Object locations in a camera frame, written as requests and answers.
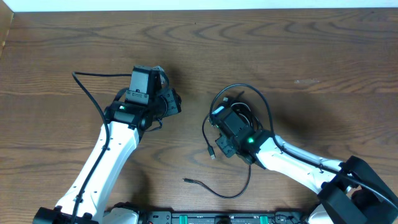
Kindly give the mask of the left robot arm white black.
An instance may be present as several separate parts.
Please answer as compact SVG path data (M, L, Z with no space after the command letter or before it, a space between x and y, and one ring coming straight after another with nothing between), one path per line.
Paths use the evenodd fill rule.
M130 86L105 110L97 109L103 125L78 177L53 209L39 208L34 223L138 223L131 208L105 212L110 193L142 135L154 130L154 121L180 113L181 98L160 66L135 66L129 77Z

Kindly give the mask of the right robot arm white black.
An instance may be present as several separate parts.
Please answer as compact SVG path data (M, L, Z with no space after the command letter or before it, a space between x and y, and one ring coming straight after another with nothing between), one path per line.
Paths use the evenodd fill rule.
M316 156L266 129L254 130L232 108L210 114L221 133L218 147L230 157L280 172L315 192L320 204L308 223L393 223L397 196L364 160L342 162Z

